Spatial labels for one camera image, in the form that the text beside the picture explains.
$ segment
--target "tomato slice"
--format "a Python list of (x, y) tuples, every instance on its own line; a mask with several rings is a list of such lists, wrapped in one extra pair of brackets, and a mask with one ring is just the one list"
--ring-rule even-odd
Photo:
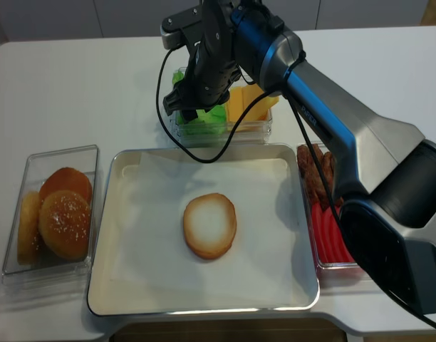
[(311, 208), (311, 225), (313, 226), (313, 235), (315, 237), (316, 250), (318, 251), (318, 258), (323, 263), (329, 262), (324, 249), (324, 244), (321, 238), (321, 220), (323, 210), (319, 203), (316, 203)]
[[(340, 210), (339, 207), (335, 207), (337, 213)], [(333, 218), (332, 211), (331, 211), (331, 225), (329, 229), (332, 231), (332, 245), (335, 249), (335, 255), (336, 255), (336, 261), (335, 262), (354, 262), (352, 256), (349, 254), (348, 250), (346, 249), (345, 242), (343, 241), (343, 238), (341, 236), (340, 229), (338, 228), (337, 222)]]
[(335, 247), (334, 241), (333, 241), (333, 215), (331, 208), (327, 208), (326, 211), (323, 213), (323, 219), (322, 219), (322, 225), (321, 225), (321, 237), (324, 243), (324, 247), (326, 250), (326, 257), (328, 262), (337, 262), (339, 259), (339, 256), (336, 253), (337, 248)]

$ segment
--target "tray rim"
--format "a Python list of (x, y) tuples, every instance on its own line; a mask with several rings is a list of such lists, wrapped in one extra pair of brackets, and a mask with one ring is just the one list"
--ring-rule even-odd
[[(238, 144), (238, 145), (230, 145), (229, 148), (245, 148), (245, 147), (263, 147), (264, 146), (280, 146), (282, 148), (286, 148), (287, 150), (289, 150), (290, 153), (292, 153), (294, 155), (294, 161), (296, 163), (296, 168), (297, 168), (297, 172), (299, 170), (299, 167), (297, 166), (297, 158), (296, 158), (296, 152), (294, 151), (294, 149), (285, 143), (273, 143), (273, 144)], [(194, 150), (203, 150), (203, 149), (208, 149), (208, 150), (219, 150), (219, 147), (191, 147), (189, 150), (191, 150), (192, 152), (194, 152)], [(179, 310), (179, 311), (163, 311), (163, 312), (149, 312), (149, 313), (116, 313), (116, 314), (100, 314), (97, 313), (96, 311), (94, 311), (90, 305), (90, 285), (91, 285), (91, 279), (93, 277), (93, 266), (94, 266), (94, 261), (95, 261), (95, 254), (98, 250), (98, 241), (99, 241), (99, 236), (101, 233), (101, 229), (100, 226), (102, 224), (102, 219), (104, 216), (104, 208), (105, 208), (105, 202), (107, 200), (107, 194), (108, 194), (108, 188), (109, 188), (109, 182), (110, 182), (110, 174), (112, 172), (112, 168), (114, 166), (114, 162), (122, 155), (125, 153), (132, 153), (132, 152), (156, 152), (156, 151), (163, 151), (163, 150), (171, 150), (171, 151), (180, 151), (181, 149), (179, 147), (167, 147), (167, 148), (147, 148), (147, 149), (127, 149), (127, 150), (122, 150), (119, 153), (117, 153), (115, 155), (115, 157), (112, 159), (111, 163), (110, 163), (110, 167), (109, 167), (109, 171), (108, 171), (108, 176), (107, 179), (105, 181), (105, 191), (104, 191), (104, 200), (103, 200), (103, 212), (102, 215), (100, 217), (100, 222), (99, 222), (99, 229), (98, 229), (98, 235), (95, 239), (95, 249), (93, 252), (93, 258), (92, 258), (92, 265), (91, 265), (91, 272), (90, 272), (90, 277), (88, 280), (88, 284), (86, 287), (86, 304), (88, 307), (88, 310), (97, 317), (121, 317), (121, 316), (132, 316), (132, 317), (156, 317), (156, 318), (170, 318), (173, 316), (183, 316), (183, 317), (209, 317), (209, 316), (213, 316), (213, 315), (220, 315), (220, 314), (245, 314), (245, 313), (268, 313), (268, 312), (282, 312), (282, 311), (288, 311), (288, 312), (293, 312), (293, 311), (306, 311), (311, 309), (313, 306), (315, 306), (318, 301), (319, 301), (319, 297), (320, 297), (320, 293), (321, 293), (321, 287), (320, 287), (320, 283), (319, 283), (319, 278), (318, 278), (318, 273), (315, 270), (315, 280), (316, 280), (316, 295), (315, 298), (313, 299), (313, 301), (307, 305), (307, 306), (280, 306), (280, 307), (276, 307), (276, 308), (228, 308), (228, 309), (202, 309), (202, 310)], [(307, 227), (306, 227), (306, 233), (308, 235), (308, 238), (310, 237), (310, 231), (308, 228), (308, 221), (307, 223)], [(310, 245), (310, 251), (312, 254), (312, 259), (313, 259), (313, 267), (315, 267), (315, 259), (314, 259), (314, 253), (313, 250), (311, 248)]]

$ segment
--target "cheese slice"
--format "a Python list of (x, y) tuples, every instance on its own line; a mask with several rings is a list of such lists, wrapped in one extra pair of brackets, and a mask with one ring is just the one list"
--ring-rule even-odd
[(229, 101), (227, 101), (227, 120), (235, 123), (244, 112), (242, 87), (231, 88)]
[[(262, 89), (257, 84), (247, 85), (242, 88), (242, 96), (244, 100), (243, 108), (245, 109), (251, 102), (263, 93)], [(278, 96), (275, 98), (266, 97), (260, 100), (253, 108), (246, 114), (244, 121), (257, 121), (266, 120), (267, 113), (270, 107), (278, 103)]]

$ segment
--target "food container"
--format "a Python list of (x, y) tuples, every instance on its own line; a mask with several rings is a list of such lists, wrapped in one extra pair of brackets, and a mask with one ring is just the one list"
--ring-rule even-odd
[[(185, 73), (186, 68), (180, 68), (179, 71)], [(246, 82), (240, 78), (231, 88), (237, 86), (246, 86)], [(229, 133), (235, 123), (188, 123), (182, 124), (180, 112), (176, 111), (171, 115), (170, 125), (171, 132), (186, 147), (199, 146), (221, 146), (225, 144)], [(242, 121), (232, 137), (232, 143), (251, 143), (265, 144), (268, 143), (272, 125), (272, 112), (269, 110), (267, 120)]]
[[(21, 183), (14, 221), (2, 269), (3, 285), (12, 289), (32, 289), (52, 284), (86, 279), (91, 268), (97, 236), (97, 187), (98, 146), (71, 148), (54, 152), (39, 153), (28, 157), (24, 177)], [(39, 191), (41, 185), (56, 170), (73, 167), (83, 172), (93, 187), (93, 199), (90, 204), (90, 234), (88, 252), (83, 260), (66, 261), (56, 256), (46, 246), (41, 247), (39, 260), (34, 265), (20, 265), (17, 262), (17, 239), (19, 233), (21, 201), (29, 191)]]
[[(316, 143), (321, 151), (323, 151), (324, 153), (327, 152), (327, 147), (322, 143), (322, 142), (313, 142)], [(328, 263), (328, 262), (324, 262), (321, 261), (321, 258), (319, 257), (319, 253), (318, 253), (318, 241), (316, 241), (315, 238), (315, 234), (313, 231), (313, 224), (312, 224), (312, 208), (310, 205), (310, 202), (308, 200), (308, 196), (306, 193), (306, 188), (305, 188), (305, 182), (303, 180), (303, 178), (301, 178), (301, 188), (302, 188), (302, 195), (303, 195), (303, 203), (305, 206), (305, 213), (306, 213), (306, 219), (307, 219), (307, 224), (308, 224), (308, 230), (310, 232), (310, 238), (311, 238), (311, 248), (313, 250), (313, 255), (314, 255), (314, 259), (316, 260), (316, 264), (318, 265), (318, 267), (322, 270), (329, 270), (329, 269), (358, 269), (359, 266), (355, 263), (355, 262), (332, 262), (332, 263)]]

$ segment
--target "cooked meat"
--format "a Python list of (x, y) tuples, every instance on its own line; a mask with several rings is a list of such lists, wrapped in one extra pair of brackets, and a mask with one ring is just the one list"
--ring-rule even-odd
[[(330, 152), (327, 152), (325, 155), (323, 155), (321, 149), (317, 144), (314, 144), (313, 148), (316, 157), (321, 164), (321, 169), (323, 170), (323, 174), (326, 178), (329, 190), (332, 192), (335, 159)], [(308, 195), (310, 205), (319, 202), (322, 210), (326, 210), (329, 207), (326, 190), (324, 189), (321, 177), (319, 176), (311, 153), (306, 145), (302, 145), (297, 148), (297, 161), (299, 164), (299, 169), (301, 171), (301, 176), (305, 180), (306, 193)], [(341, 206), (342, 204), (343, 199), (337, 199), (335, 205)]]
[(319, 163), (321, 164), (321, 162), (323, 161), (323, 151), (321, 151), (321, 149), (319, 148), (318, 144), (313, 144), (313, 149), (315, 151), (316, 157), (318, 158)]
[[(319, 164), (321, 164), (323, 160), (323, 152), (319, 148), (318, 144), (313, 144), (313, 150), (315, 151)], [(305, 176), (308, 169), (315, 167), (313, 157), (311, 157), (311, 153), (307, 145), (301, 145), (297, 148), (297, 164), (299, 165), (302, 177)]]
[(306, 145), (299, 146), (297, 148), (297, 164), (299, 165), (299, 170), (301, 171), (302, 177), (305, 177), (305, 174), (308, 170), (309, 158), (311, 159), (311, 154), (308, 151), (308, 147)]
[(314, 184), (314, 176), (311, 172), (305, 174), (305, 190), (308, 196), (308, 201), (311, 206), (314, 206), (319, 202), (318, 195), (316, 194), (315, 184)]

